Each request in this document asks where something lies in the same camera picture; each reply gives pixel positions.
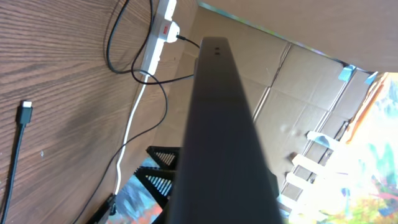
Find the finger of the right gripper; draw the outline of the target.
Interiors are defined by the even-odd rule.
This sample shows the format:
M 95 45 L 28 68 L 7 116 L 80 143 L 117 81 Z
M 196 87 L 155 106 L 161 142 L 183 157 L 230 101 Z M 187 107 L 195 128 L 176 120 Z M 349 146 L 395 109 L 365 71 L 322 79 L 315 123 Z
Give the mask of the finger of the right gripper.
M 140 166 L 134 173 L 161 208 L 165 208 L 172 194 L 174 170 Z
M 146 152 L 161 169 L 177 168 L 180 147 L 149 146 Z

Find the blue Galaxy smartphone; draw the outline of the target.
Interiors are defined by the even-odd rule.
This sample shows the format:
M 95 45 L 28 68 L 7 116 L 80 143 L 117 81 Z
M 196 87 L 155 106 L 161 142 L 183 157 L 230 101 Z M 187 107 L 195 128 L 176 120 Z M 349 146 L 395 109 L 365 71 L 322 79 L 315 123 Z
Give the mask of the blue Galaxy smartphone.
M 229 42 L 205 37 L 167 222 L 281 221 Z

